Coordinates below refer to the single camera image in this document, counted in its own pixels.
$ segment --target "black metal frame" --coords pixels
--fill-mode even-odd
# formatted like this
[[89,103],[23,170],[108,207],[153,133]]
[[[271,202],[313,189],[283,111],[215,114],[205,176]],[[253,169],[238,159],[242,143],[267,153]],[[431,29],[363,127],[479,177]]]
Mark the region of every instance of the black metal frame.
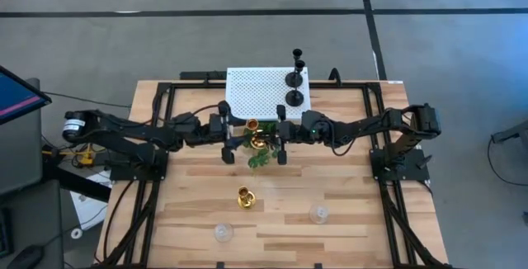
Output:
[[[224,73],[219,73],[214,71],[214,78],[221,78],[224,76]],[[203,81],[199,83],[159,83],[156,95],[161,95],[164,92],[167,92],[167,107],[165,110],[165,119],[170,119],[172,116],[172,108],[174,104],[174,99],[176,96],[176,90],[178,89],[193,89],[193,88],[225,88],[225,83],[213,83],[209,80],[209,78],[212,78],[213,76],[210,76],[210,73],[203,73]],[[181,79],[188,79],[193,78],[196,79],[196,74],[192,73],[182,73]],[[341,80],[341,76],[339,72],[334,68],[332,72],[330,73],[330,76],[328,78],[331,82],[328,83],[310,83],[309,87],[310,89],[359,89],[361,90],[363,94],[363,100],[365,103],[365,111],[366,116],[371,117],[374,116],[374,112],[372,109],[372,104],[370,100],[370,92],[374,93],[375,95],[375,101],[378,112],[384,110],[384,102],[383,97],[381,94],[381,86],[378,82],[371,82],[371,83],[347,83],[343,82]],[[153,125],[157,124],[157,116],[159,116],[160,107],[161,107],[162,101],[157,101],[156,105],[153,106]],[[371,135],[370,142],[372,143],[372,149],[378,149],[380,147],[378,137],[376,135]],[[386,144],[390,143],[390,135],[388,132],[384,133],[384,142]],[[382,205],[384,208],[384,217],[385,217],[385,225],[387,228],[387,237],[389,241],[390,246],[390,254],[391,254],[391,260],[393,263],[394,268],[410,268],[410,267],[420,267],[417,265],[417,259],[414,252],[413,244],[416,245],[418,243],[418,246],[420,245],[419,240],[417,240],[416,235],[412,232],[410,227],[408,226],[408,217],[407,217],[407,211],[405,209],[405,202],[403,199],[403,191],[402,187],[399,183],[399,181],[392,181],[393,187],[394,187],[394,194],[395,194],[395,200],[396,200],[396,206],[398,209],[398,218],[394,218],[394,214],[391,214],[391,212],[394,212],[394,210],[391,210],[389,207],[393,205],[394,203],[390,199],[389,196],[389,189],[386,182],[378,180],[379,184],[379,191],[381,194],[381,200]],[[140,220],[141,216],[143,215],[142,206],[144,203],[144,193],[146,189],[147,182],[139,182],[138,191],[136,193],[136,199],[134,203],[134,212],[133,212],[133,219],[131,222],[131,227],[133,225],[138,225],[138,220]],[[149,249],[150,249],[150,243],[153,236],[153,221],[155,216],[155,210],[156,210],[156,204],[157,204],[157,198],[159,193],[159,187],[160,182],[153,182],[152,190],[150,197],[153,197],[154,200],[151,201],[150,206],[148,206],[148,218],[147,218],[147,226],[144,233],[144,241],[143,241],[143,247],[141,250],[140,255],[140,262],[139,264],[132,264],[132,257],[133,257],[133,251],[134,251],[134,242],[135,242],[135,236],[133,240],[130,242],[128,248],[125,251],[125,259],[124,264],[126,266],[147,266],[147,262],[149,259]],[[405,248],[407,253],[407,259],[408,264],[401,263],[399,251],[398,251],[398,243],[397,243],[397,237],[394,229],[394,222],[393,218],[396,219],[396,222],[398,223],[398,226],[403,231],[403,239],[405,241]],[[217,268],[224,268],[223,262],[217,263]],[[315,268],[323,268],[323,264],[321,263],[315,263]]]

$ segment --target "clear glass cup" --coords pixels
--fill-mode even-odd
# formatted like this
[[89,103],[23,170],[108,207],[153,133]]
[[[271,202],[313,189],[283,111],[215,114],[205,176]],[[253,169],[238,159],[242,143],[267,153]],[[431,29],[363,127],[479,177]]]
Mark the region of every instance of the clear glass cup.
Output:
[[231,224],[217,224],[214,227],[214,237],[218,242],[228,242],[233,237],[233,227]]
[[328,208],[324,205],[312,205],[309,215],[315,224],[324,224],[328,220]]

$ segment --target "wooden tabletop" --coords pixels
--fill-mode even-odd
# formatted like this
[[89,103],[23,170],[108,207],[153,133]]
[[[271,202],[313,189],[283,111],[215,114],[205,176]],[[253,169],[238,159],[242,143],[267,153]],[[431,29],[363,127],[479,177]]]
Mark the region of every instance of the wooden tabletop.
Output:
[[[408,105],[402,83],[380,84],[386,107]],[[138,82],[131,120],[150,118],[157,85],[158,81]],[[177,90],[173,115],[216,104],[224,95],[224,89]],[[312,109],[331,119],[350,122],[366,117],[359,90],[312,89],[310,98]],[[198,116],[204,123],[214,112],[202,111]],[[323,267],[392,267],[380,190],[371,175],[370,146],[369,138],[360,138],[346,156],[336,157],[321,144],[288,144],[288,165],[272,162],[255,172],[247,166],[252,155],[247,149],[235,152],[234,165],[222,162],[221,144],[170,153],[148,266],[214,267],[216,262],[225,262],[226,267],[310,268],[321,262]],[[126,184],[113,186],[97,249],[100,259],[108,218]],[[115,213],[109,250],[130,226],[137,184],[128,190]],[[255,193],[257,203],[250,210],[238,207],[240,186]],[[417,182],[402,182],[402,187],[411,227],[433,256],[447,262],[431,195]],[[318,203],[328,208],[326,224],[313,224],[309,219],[310,206]],[[231,241],[215,240],[213,230],[218,223],[233,226]],[[403,237],[397,231],[402,262],[406,262]],[[137,239],[135,261],[142,240],[143,236]]]

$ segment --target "computer monitor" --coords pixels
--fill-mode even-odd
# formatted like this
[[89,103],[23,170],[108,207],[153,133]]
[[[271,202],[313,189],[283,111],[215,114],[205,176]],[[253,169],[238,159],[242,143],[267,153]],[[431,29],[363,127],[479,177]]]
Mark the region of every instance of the computer monitor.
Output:
[[0,66],[0,125],[51,103],[51,98]]

